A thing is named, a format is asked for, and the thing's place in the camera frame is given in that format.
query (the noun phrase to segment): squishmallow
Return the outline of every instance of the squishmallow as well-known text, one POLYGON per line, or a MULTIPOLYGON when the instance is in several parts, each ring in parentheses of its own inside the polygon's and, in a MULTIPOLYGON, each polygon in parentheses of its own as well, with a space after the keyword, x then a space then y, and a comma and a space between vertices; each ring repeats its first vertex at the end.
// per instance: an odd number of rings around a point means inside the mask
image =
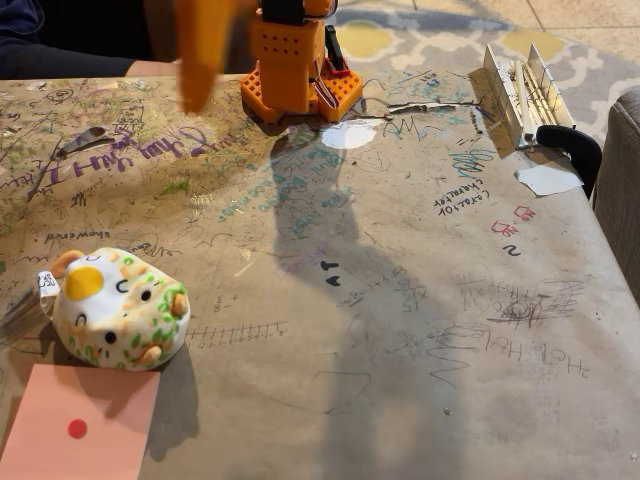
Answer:
POLYGON ((52 322, 64 346, 98 367, 147 370, 184 343, 191 311, 184 287, 135 255, 72 250, 51 265, 59 279, 52 322))

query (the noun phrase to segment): price tag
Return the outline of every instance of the price tag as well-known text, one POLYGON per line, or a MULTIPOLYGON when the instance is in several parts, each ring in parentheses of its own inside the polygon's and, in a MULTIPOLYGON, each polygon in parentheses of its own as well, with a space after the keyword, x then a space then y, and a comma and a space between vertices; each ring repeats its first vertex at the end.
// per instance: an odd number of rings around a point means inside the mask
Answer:
POLYGON ((56 297, 60 293, 58 282, 53 278, 51 272, 46 270, 38 272, 38 288, 40 289, 40 297, 56 297))

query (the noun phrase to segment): patterned rug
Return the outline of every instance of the patterned rug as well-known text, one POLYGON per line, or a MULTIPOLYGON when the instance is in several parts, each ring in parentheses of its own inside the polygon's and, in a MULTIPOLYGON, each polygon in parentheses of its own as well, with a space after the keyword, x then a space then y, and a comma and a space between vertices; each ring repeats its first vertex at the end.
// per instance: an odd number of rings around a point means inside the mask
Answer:
POLYGON ((640 65, 549 33, 466 15, 398 9, 340 8, 333 23, 349 66, 373 76, 381 70, 482 66, 490 43, 500 60, 526 59, 534 42, 578 128, 603 143, 609 108, 640 85, 640 65))

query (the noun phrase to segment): tile floor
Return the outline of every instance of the tile floor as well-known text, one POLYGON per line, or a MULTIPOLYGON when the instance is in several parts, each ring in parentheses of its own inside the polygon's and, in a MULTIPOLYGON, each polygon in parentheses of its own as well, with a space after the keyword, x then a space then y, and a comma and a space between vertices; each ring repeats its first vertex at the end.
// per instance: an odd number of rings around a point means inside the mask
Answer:
POLYGON ((340 0, 340 5, 441 10, 501 20, 577 40, 640 64, 639 0, 340 0))

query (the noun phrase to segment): person's arm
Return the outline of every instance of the person's arm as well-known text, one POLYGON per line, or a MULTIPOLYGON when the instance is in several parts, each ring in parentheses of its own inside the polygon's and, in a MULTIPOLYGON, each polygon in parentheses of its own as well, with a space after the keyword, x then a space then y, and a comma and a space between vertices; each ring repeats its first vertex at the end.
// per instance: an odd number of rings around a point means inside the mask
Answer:
POLYGON ((101 57, 0 36, 0 79, 175 75, 176 66, 101 57))

